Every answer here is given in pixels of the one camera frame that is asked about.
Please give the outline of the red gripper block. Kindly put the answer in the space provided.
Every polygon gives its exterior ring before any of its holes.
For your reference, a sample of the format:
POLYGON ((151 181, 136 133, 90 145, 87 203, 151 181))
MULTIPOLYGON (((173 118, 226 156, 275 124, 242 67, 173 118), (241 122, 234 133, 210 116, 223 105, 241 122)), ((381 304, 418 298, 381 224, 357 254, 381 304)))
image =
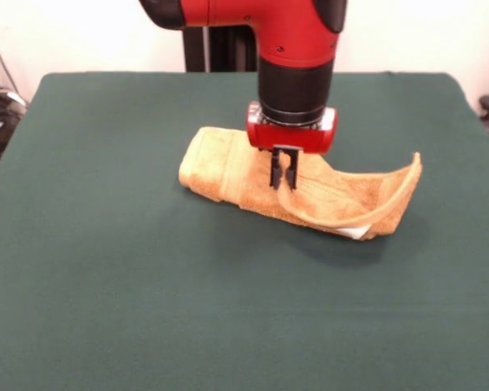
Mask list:
POLYGON ((278 189, 283 174, 280 165, 280 149, 288 149, 289 166, 286 181, 291 191, 297 189, 299 150, 306 154, 324 154, 330 149, 337 130, 338 114, 334 108, 326 107, 318 122, 305 126, 284 126, 269 122, 262 113, 258 101, 248 106, 247 127, 251 146, 271 150, 270 187, 278 189))

